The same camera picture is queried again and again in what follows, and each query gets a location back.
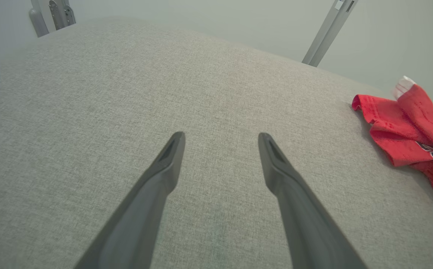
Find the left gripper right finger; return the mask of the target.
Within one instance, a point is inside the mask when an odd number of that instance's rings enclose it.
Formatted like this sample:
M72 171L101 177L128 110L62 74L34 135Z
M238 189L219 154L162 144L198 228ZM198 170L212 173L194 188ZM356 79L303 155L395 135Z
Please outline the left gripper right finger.
M293 269L367 269L367 265L269 133L260 133L266 187L276 196Z

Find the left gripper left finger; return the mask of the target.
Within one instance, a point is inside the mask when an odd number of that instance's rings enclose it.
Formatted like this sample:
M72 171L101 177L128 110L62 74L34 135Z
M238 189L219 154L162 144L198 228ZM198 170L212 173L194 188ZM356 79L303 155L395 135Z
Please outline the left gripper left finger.
M167 196L175 189L185 133L175 132L74 269L149 269Z

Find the red shorts with white stripe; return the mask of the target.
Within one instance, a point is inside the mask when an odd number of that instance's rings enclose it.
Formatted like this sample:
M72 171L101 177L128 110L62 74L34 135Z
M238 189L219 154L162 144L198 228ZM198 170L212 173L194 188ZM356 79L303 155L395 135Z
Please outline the red shorts with white stripe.
M361 111L370 136L394 167L422 172L433 187L433 102L415 81L402 77L394 99L358 94L352 109Z

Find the grey rounded lever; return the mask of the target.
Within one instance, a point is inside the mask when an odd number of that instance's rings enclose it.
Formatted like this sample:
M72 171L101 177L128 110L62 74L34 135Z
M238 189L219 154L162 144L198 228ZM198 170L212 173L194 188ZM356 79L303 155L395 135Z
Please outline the grey rounded lever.
M44 17L40 10L37 10L35 8L30 9L29 17L35 29L37 37L42 37L49 34L49 30L46 23L44 22Z

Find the grey slotted partition post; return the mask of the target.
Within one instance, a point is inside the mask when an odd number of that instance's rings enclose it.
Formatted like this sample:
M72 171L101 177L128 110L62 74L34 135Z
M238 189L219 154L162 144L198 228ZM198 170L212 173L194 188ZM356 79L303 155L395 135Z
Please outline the grey slotted partition post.
M359 0L334 0L302 63L317 67Z

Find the metal post with holed bracket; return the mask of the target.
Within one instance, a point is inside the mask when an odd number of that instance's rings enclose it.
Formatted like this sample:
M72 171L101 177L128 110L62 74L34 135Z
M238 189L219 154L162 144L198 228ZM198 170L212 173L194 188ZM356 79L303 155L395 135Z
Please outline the metal post with holed bracket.
M49 33L76 23L69 0L30 0L32 8L40 10Z

